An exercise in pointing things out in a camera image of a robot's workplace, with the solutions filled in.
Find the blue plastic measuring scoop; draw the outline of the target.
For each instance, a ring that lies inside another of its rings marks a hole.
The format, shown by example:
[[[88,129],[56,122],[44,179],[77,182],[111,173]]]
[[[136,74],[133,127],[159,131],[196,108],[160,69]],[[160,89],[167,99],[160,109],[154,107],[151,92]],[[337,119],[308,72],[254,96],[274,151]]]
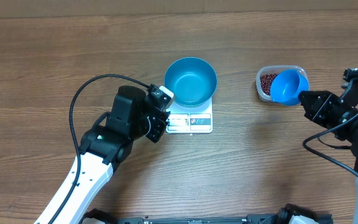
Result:
[[[300,92],[308,90],[309,82],[298,70],[284,70],[273,80],[270,96],[274,103],[295,106],[300,103]]]

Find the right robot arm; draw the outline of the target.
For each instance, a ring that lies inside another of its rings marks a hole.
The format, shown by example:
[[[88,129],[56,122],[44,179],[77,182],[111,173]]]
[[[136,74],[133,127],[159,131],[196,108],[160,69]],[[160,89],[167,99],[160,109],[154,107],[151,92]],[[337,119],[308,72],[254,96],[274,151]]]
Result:
[[[303,147],[356,177],[356,207],[352,222],[358,223],[358,81],[351,81],[341,96],[330,91],[302,91],[299,99],[305,110],[305,117],[326,129],[306,138]],[[351,151],[355,157],[353,167],[309,147],[310,141],[320,140],[321,136],[328,133],[333,133],[338,140],[348,141],[351,144],[350,146],[328,145],[328,147]]]

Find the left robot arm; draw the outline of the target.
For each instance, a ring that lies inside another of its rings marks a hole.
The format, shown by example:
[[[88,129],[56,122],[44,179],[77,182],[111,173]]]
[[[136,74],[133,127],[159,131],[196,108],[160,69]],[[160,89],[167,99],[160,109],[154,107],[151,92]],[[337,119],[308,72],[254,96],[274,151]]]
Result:
[[[166,111],[174,93],[151,85],[118,89],[112,110],[103,113],[84,133],[69,174],[37,223],[79,223],[97,193],[110,181],[119,164],[142,136],[158,142],[167,126]]]

